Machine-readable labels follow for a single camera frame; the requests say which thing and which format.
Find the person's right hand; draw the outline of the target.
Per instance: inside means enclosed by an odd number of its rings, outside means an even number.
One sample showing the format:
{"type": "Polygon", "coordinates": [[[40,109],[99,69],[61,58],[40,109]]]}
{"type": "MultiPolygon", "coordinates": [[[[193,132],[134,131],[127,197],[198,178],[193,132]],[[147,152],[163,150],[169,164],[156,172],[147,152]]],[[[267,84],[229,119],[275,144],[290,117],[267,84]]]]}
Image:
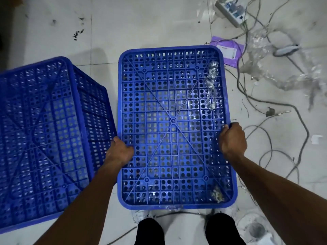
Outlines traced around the person's right hand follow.
{"type": "Polygon", "coordinates": [[[229,130],[223,138],[219,138],[220,151],[228,161],[244,156],[247,149],[245,132],[238,122],[229,124],[229,130]]]}

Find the blue perforated plastic crate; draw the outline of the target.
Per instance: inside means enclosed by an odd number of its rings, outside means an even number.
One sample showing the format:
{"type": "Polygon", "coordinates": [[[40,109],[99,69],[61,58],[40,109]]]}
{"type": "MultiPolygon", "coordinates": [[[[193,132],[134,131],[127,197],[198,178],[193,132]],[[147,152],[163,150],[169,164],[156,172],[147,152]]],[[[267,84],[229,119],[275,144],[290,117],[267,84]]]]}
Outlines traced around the blue perforated plastic crate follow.
{"type": "Polygon", "coordinates": [[[236,173],[218,139],[230,124],[222,52],[215,46],[132,49],[118,61],[118,137],[134,148],[117,178],[122,206],[139,209],[227,208],[236,173]],[[219,62],[218,106],[206,107],[209,63],[219,62]],[[225,202],[211,191],[218,185],[225,202]]]}
{"type": "Polygon", "coordinates": [[[68,58],[0,73],[0,234],[58,218],[116,135],[107,90],[68,58]]]}

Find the person's right forearm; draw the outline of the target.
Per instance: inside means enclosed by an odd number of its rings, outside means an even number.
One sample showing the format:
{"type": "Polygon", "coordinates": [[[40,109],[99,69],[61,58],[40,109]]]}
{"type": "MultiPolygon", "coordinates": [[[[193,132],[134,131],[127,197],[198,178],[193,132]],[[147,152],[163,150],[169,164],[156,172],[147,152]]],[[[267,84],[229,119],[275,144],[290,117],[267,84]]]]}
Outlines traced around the person's right forearm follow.
{"type": "Polygon", "coordinates": [[[327,245],[327,200],[242,154],[224,153],[286,245],[327,245]]]}

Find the crumpled clear plastic strip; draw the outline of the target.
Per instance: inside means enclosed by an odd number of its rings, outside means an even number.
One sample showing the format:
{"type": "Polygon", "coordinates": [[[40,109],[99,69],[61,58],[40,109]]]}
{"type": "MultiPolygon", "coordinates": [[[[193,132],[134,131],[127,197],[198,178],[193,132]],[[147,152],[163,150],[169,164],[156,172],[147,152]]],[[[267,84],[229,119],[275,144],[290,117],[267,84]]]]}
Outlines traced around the crumpled clear plastic strip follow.
{"type": "Polygon", "coordinates": [[[206,107],[213,111],[218,106],[219,92],[215,87],[219,75],[219,62],[212,61],[208,65],[208,73],[205,77],[206,85],[206,107]]]}

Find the small pale debris clump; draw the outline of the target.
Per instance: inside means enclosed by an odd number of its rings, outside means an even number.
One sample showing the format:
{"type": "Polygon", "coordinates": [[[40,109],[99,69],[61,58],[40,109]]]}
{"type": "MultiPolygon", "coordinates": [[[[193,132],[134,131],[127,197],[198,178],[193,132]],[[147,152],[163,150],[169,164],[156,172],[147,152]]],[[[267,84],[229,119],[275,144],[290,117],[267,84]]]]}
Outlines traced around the small pale debris clump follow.
{"type": "Polygon", "coordinates": [[[211,198],[216,203],[222,203],[225,202],[225,198],[223,193],[221,192],[221,189],[218,185],[214,187],[214,189],[211,191],[211,198]]]}

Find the white left shoe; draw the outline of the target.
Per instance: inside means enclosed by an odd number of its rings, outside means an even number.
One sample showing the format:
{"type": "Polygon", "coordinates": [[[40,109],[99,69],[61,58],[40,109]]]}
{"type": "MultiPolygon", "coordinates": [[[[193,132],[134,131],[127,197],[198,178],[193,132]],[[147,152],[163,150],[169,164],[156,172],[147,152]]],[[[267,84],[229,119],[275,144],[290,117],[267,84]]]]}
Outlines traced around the white left shoe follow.
{"type": "Polygon", "coordinates": [[[137,225],[147,218],[155,219],[156,215],[151,210],[132,210],[132,218],[137,225]]]}

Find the white shoe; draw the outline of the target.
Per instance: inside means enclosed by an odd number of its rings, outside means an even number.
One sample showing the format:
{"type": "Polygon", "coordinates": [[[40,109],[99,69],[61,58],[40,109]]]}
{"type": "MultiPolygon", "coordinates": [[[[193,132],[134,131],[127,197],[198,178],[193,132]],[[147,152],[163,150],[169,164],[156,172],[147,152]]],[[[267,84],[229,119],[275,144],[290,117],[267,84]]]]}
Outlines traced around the white shoe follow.
{"type": "Polygon", "coordinates": [[[221,210],[221,212],[222,212],[223,214],[227,214],[228,216],[230,216],[230,217],[233,218],[233,219],[235,219],[236,214],[237,214],[238,211],[239,211],[239,208],[238,208],[237,205],[231,205],[231,206],[229,206],[229,207],[227,207],[227,208],[223,208],[223,209],[221,210]]]}
{"type": "Polygon", "coordinates": [[[151,210],[132,210],[132,218],[137,225],[147,218],[155,219],[156,215],[151,210]]]}

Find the clear plastic film sheet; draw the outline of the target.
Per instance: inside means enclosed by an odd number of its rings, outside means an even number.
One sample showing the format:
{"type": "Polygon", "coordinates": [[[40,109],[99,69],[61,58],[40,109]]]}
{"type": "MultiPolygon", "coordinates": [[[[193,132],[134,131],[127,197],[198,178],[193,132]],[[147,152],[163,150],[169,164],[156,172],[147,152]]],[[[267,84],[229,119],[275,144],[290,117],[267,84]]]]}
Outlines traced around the clear plastic film sheet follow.
{"type": "Polygon", "coordinates": [[[327,77],[322,77],[321,66],[313,60],[308,52],[309,49],[311,49],[311,47],[306,48],[301,45],[300,35],[296,29],[286,29],[278,26],[257,29],[254,32],[250,32],[247,36],[248,61],[240,68],[240,72],[249,74],[256,81],[265,79],[270,84],[283,91],[306,90],[309,97],[308,110],[313,108],[317,95],[324,96],[321,97],[321,99],[324,105],[327,106],[327,77]],[[297,44],[300,46],[300,49],[295,52],[299,54],[305,69],[304,71],[300,69],[300,74],[292,75],[289,78],[278,78],[268,70],[267,66],[263,65],[262,60],[265,57],[274,57],[272,53],[276,49],[282,48],[276,47],[268,38],[271,33],[276,32],[287,36],[291,42],[290,45],[297,44]]]}

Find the white right shoe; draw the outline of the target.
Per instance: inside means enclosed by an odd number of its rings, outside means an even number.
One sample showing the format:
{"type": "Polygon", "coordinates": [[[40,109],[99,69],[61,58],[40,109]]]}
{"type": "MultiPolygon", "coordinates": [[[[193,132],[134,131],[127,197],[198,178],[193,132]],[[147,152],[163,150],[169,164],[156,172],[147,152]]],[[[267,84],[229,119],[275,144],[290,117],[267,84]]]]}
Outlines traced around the white right shoe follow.
{"type": "Polygon", "coordinates": [[[235,219],[236,214],[237,214],[238,211],[239,211],[239,208],[238,208],[237,205],[231,205],[231,206],[229,206],[229,207],[227,207],[227,208],[223,208],[223,209],[221,210],[221,212],[222,212],[223,214],[227,214],[228,216],[230,216],[230,217],[233,218],[233,219],[235,219]]]}

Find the purple mailer packet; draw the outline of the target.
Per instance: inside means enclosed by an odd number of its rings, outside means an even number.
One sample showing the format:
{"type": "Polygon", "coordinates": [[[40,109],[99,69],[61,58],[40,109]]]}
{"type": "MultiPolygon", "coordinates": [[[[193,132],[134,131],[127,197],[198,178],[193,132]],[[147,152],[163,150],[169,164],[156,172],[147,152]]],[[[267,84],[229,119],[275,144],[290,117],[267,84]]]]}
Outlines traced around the purple mailer packet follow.
{"type": "Polygon", "coordinates": [[[222,52],[225,65],[237,68],[238,60],[244,52],[245,45],[216,36],[212,37],[210,45],[217,47],[222,52]]]}

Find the person's left leg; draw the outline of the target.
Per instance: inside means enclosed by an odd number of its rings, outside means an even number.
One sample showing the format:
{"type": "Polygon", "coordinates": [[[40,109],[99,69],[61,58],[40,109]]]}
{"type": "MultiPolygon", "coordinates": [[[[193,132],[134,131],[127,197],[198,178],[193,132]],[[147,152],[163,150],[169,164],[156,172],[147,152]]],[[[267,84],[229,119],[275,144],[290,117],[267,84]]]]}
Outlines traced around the person's left leg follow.
{"type": "Polygon", "coordinates": [[[145,218],[137,225],[134,245],[165,245],[165,234],[154,218],[145,218]]]}

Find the person's leg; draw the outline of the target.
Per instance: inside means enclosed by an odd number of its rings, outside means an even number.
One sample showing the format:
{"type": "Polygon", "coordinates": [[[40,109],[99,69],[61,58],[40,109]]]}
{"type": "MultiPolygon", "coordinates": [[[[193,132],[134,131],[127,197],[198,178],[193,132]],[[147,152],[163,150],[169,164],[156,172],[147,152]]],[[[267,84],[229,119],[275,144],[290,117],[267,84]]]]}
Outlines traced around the person's leg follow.
{"type": "Polygon", "coordinates": [[[207,215],[204,231],[209,245],[246,245],[234,219],[225,213],[207,215]]]}
{"type": "Polygon", "coordinates": [[[165,234],[154,218],[145,218],[137,225],[134,245],[165,245],[165,234]]]}

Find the person's right leg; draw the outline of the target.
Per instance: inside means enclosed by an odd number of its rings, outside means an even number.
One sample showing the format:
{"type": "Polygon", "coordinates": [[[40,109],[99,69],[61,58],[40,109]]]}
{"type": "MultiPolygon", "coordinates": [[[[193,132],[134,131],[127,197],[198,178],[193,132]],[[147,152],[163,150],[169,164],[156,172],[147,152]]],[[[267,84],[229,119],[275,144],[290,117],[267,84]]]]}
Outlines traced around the person's right leg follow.
{"type": "Polygon", "coordinates": [[[204,231],[209,245],[246,245],[234,219],[225,213],[207,215],[204,231]]]}

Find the round floor drain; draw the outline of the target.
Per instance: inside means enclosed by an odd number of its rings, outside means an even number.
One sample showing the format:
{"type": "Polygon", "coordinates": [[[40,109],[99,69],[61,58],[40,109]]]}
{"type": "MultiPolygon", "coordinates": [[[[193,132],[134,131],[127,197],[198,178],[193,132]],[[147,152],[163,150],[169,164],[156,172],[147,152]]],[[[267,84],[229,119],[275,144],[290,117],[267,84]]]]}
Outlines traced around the round floor drain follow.
{"type": "Polygon", "coordinates": [[[246,213],[236,222],[240,237],[246,245],[276,245],[267,219],[258,213],[246,213]]]}

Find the white power strip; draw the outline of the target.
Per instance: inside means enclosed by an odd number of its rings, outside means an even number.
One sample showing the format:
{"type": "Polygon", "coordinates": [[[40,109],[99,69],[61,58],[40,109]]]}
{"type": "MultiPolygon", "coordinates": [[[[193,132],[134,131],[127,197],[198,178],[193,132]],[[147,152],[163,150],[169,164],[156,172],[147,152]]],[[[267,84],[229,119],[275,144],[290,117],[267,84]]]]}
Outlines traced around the white power strip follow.
{"type": "Polygon", "coordinates": [[[246,5],[243,5],[240,0],[216,0],[215,7],[235,28],[244,25],[247,20],[246,5]]]}

